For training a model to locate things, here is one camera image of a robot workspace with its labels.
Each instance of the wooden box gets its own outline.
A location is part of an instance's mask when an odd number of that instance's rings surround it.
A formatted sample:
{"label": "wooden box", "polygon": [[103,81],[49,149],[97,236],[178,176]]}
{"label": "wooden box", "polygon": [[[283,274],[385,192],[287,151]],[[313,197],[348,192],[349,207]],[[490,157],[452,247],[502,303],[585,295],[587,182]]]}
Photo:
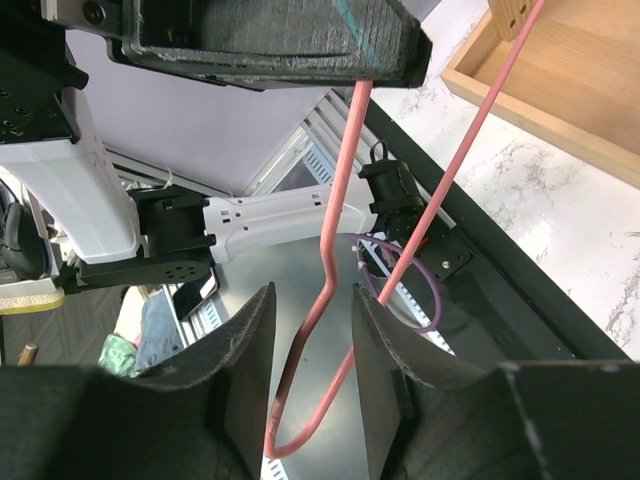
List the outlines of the wooden box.
{"label": "wooden box", "polygon": [[[488,12],[442,79],[479,105],[511,45]],[[547,0],[492,112],[640,187],[640,0]]]}

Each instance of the marble countertop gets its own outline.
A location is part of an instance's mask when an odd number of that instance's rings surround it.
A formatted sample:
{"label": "marble countertop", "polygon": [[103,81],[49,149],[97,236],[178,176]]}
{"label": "marble countertop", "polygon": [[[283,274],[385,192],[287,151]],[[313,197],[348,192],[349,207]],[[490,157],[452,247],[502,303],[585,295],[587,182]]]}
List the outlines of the marble countertop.
{"label": "marble countertop", "polygon": [[[440,73],[486,12],[446,0],[423,22],[434,44],[424,86],[373,99],[446,168],[477,108]],[[631,358],[640,360],[640,190],[497,117],[458,184]]]}

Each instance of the green object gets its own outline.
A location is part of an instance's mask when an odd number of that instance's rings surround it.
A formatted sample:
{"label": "green object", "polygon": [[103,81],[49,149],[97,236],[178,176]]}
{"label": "green object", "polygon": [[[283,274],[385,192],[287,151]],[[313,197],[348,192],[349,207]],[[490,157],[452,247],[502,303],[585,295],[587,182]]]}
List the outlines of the green object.
{"label": "green object", "polygon": [[102,345],[98,365],[119,377],[135,377],[136,347],[115,334],[110,334]]}

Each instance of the blue jeans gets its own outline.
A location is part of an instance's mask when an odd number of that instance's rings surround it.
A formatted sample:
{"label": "blue jeans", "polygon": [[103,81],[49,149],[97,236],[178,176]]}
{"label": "blue jeans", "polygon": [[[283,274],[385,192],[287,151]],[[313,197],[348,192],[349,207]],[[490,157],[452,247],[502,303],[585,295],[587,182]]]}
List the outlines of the blue jeans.
{"label": "blue jeans", "polygon": [[151,368],[183,350],[171,307],[164,293],[144,304],[136,370]]}

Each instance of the pink cable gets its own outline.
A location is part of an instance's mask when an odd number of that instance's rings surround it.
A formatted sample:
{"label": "pink cable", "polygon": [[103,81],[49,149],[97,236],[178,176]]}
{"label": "pink cable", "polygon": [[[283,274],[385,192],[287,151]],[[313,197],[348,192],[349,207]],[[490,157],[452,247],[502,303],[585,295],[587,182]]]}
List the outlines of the pink cable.
{"label": "pink cable", "polygon": [[460,170],[460,166],[462,165],[462,162],[467,156],[467,153],[469,152],[469,149],[471,148],[473,141],[478,135],[478,131],[480,130],[480,127],[484,123],[484,120],[487,118],[487,115],[489,114],[489,110],[491,110],[493,103],[496,101],[496,97],[498,96],[498,93],[500,93],[500,90],[502,90],[504,82],[507,79],[507,76],[509,75],[511,68],[513,67],[513,64],[518,58],[518,55],[520,54],[522,47],[524,46],[524,42],[527,40],[527,37],[531,33],[531,29],[533,28],[533,25],[538,19],[538,15],[540,15],[540,11],[544,6],[545,1],[546,0],[538,0],[536,2],[535,6],[531,10],[531,14],[529,15],[529,18],[527,18],[527,21],[522,27],[522,31],[520,32],[520,35],[518,35],[518,38],[513,44],[513,47],[511,48],[511,52],[509,52],[509,56],[505,60],[505,63],[502,66],[502,69],[500,70],[500,73],[498,73],[498,77],[496,78],[493,85],[491,85],[491,88],[489,89],[489,93],[487,94],[485,99],[482,101],[482,104],[478,109],[478,113],[476,113],[476,116],[473,119],[473,122],[471,122],[471,125],[469,126],[469,130],[467,131],[464,138],[462,139],[462,142],[460,143],[458,150],[453,156],[453,160],[451,160],[449,167],[444,173],[442,180],[440,180],[440,183],[438,184],[438,188],[436,188],[436,191],[433,194],[433,197],[431,197],[431,201],[429,202],[429,205],[427,205],[427,208],[422,214],[422,217],[420,217],[420,221],[418,222],[418,225],[413,231],[413,234],[411,235],[409,242],[404,247],[404,252],[398,259],[398,263],[393,269],[393,272],[391,272],[391,276],[389,277],[389,280],[386,282],[384,288],[382,289],[382,292],[380,292],[378,301],[382,305],[386,305],[389,299],[391,298],[391,295],[393,295],[393,292],[396,289],[396,286],[398,285],[398,283],[400,282],[402,275],[404,274],[405,270],[409,267],[409,264],[411,263],[411,259],[416,254],[416,251],[420,246],[420,242],[424,238],[425,232],[431,226],[431,222],[433,222],[433,219],[438,213],[438,210],[442,205],[444,197],[449,192],[451,185],[453,185],[453,179],[458,173],[458,170]]}
{"label": "pink cable", "polygon": [[320,255],[322,256],[322,264],[324,265],[326,280],[320,295],[318,295],[318,298],[313,304],[313,307],[311,307],[307,318],[302,323],[293,339],[291,350],[287,356],[282,377],[278,384],[276,398],[273,402],[273,406],[271,407],[271,412],[269,413],[264,453],[267,457],[272,459],[291,455],[302,447],[309,438],[311,438],[320,425],[320,422],[322,422],[325,413],[329,409],[331,402],[333,402],[333,399],[344,383],[344,380],[353,365],[353,355],[347,355],[347,358],[345,358],[342,365],[340,365],[338,373],[331,382],[329,390],[322,399],[322,402],[311,418],[311,421],[302,429],[300,434],[293,439],[293,441],[282,447],[276,447],[276,434],[278,432],[278,427],[280,426],[280,420],[282,419],[287,397],[291,391],[293,377],[295,376],[296,368],[298,367],[300,357],[302,356],[302,351],[307,343],[307,339],[309,338],[311,331],[315,328],[318,320],[322,317],[322,314],[327,309],[329,302],[338,289],[339,274],[335,254],[336,234],[338,232],[338,223],[340,222],[340,215],[342,214],[342,207],[347,194],[349,178],[353,171],[353,161],[355,159],[358,142],[360,141],[360,132],[364,125],[364,118],[367,113],[367,107],[369,106],[369,98],[371,97],[372,88],[373,82],[359,81],[356,83],[356,88],[353,93],[353,100],[347,117],[344,138],[342,140],[342,145],[340,146],[340,154],[338,155],[338,162],[336,164],[333,186],[331,187],[331,193],[329,194],[329,201],[327,203],[327,212],[325,213],[322,232],[320,234]]}
{"label": "pink cable", "polygon": [[[485,97],[484,101],[480,105],[478,109],[478,113],[476,114],[473,122],[469,127],[466,135],[464,136],[460,147],[456,151],[451,164],[447,168],[442,180],[438,184],[429,205],[424,211],[418,225],[416,226],[409,242],[407,243],[403,254],[400,256],[398,263],[396,264],[389,280],[386,282],[380,296],[378,297],[378,301],[382,305],[386,305],[396,286],[400,282],[402,275],[408,268],[411,263],[411,259],[416,253],[416,250],[420,246],[420,242],[424,238],[424,234],[433,222],[444,197],[448,193],[451,185],[453,185],[453,180],[462,165],[473,141],[478,135],[478,131],[480,127],[484,123],[491,107],[493,106],[498,93],[502,89],[513,64],[515,63],[522,47],[531,33],[531,29],[535,24],[538,16],[540,15],[540,11],[544,6],[546,0],[538,0],[533,9],[531,10],[531,14],[529,18],[525,22],[522,27],[522,31],[518,38],[516,39],[509,56],[507,57],[505,64],[503,65],[496,81],[489,89],[489,93]],[[367,112],[367,106],[369,102],[369,97],[371,95],[372,82],[370,81],[361,81],[356,84],[356,89],[353,95],[353,102],[351,105],[351,109],[349,110],[349,117],[347,118],[347,125],[345,128],[344,139],[342,142],[342,146],[340,148],[340,155],[338,157],[338,162],[336,165],[336,175],[333,187],[331,188],[331,193],[329,195],[329,203],[327,206],[327,213],[325,215],[324,224],[322,226],[322,233],[320,236],[320,253],[322,256],[322,262],[325,268],[326,281],[325,285],[320,292],[316,302],[313,304],[311,311],[307,315],[307,318],[300,326],[300,329],[296,333],[296,336],[293,339],[293,344],[291,346],[291,350],[289,351],[289,355],[287,357],[287,361],[285,362],[284,370],[282,373],[282,377],[280,379],[280,383],[278,384],[278,390],[276,392],[276,398],[274,400],[273,406],[271,408],[271,412],[269,413],[269,419],[267,421],[267,434],[265,438],[265,446],[264,452],[265,455],[271,459],[283,458],[288,455],[291,455],[298,449],[300,449],[315,433],[315,431],[320,426],[322,419],[326,415],[331,403],[335,399],[340,387],[344,383],[349,371],[353,367],[355,363],[355,357],[353,352],[353,347],[349,349],[347,356],[342,361],[340,368],[336,372],[335,377],[331,381],[327,392],[325,393],[320,405],[317,410],[313,414],[313,417],[309,421],[309,423],[302,429],[302,431],[298,434],[297,437],[290,443],[282,446],[276,447],[276,434],[278,431],[278,427],[280,425],[280,420],[282,419],[282,414],[284,412],[285,403],[287,397],[289,396],[289,392],[291,391],[291,385],[293,383],[293,378],[295,375],[295,370],[300,362],[300,357],[302,356],[302,350],[304,349],[304,345],[311,334],[311,331],[320,320],[320,317],[326,310],[331,298],[333,297],[337,287],[338,287],[338,269],[335,260],[335,236],[338,230],[338,223],[340,221],[340,214],[342,212],[342,206],[344,204],[344,199],[346,195],[346,190],[349,182],[349,177],[351,175],[351,169],[353,167],[353,161],[355,158],[355,150],[358,145],[358,140],[360,138],[360,132],[362,130],[362,126],[364,124],[364,117]]]}

